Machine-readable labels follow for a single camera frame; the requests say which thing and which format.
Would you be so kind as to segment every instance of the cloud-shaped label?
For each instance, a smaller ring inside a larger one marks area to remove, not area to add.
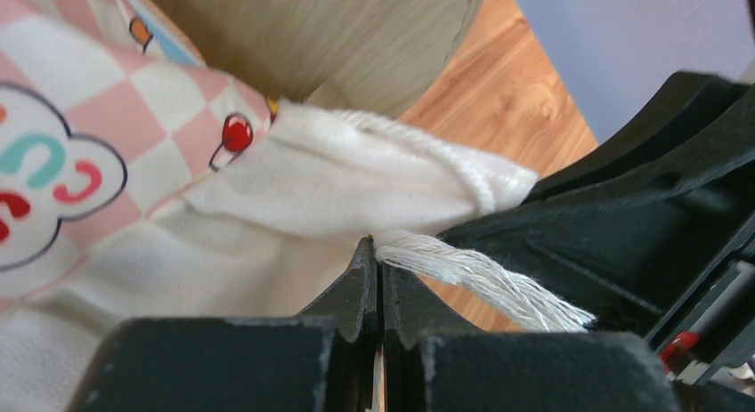
[[[125,185],[109,144],[72,133],[43,96],[0,82],[0,271],[34,262],[63,221],[105,207]]]

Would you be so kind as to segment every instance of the pink checkered fabric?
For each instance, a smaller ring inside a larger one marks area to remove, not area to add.
[[[50,286],[270,128],[261,94],[173,63],[134,16],[126,0],[0,0],[0,304]]]

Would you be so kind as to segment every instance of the red cartoon balloon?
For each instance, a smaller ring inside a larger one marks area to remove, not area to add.
[[[223,146],[230,152],[241,152],[252,144],[255,138],[252,126],[241,114],[231,114],[223,125]]]

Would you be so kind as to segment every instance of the lavender wall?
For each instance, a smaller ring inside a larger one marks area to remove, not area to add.
[[[516,0],[598,142],[674,71],[739,78],[755,58],[747,0]]]

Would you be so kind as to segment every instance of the white cotton rope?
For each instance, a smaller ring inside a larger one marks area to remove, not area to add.
[[[485,177],[443,141],[417,127],[368,112],[334,113],[363,132],[398,141],[438,159],[474,195],[480,215],[496,210],[495,195]],[[526,330],[585,332],[584,326],[596,318],[535,280],[506,270],[485,254],[457,249],[435,237],[393,230],[377,234],[375,245],[378,261],[443,283],[464,286]]]

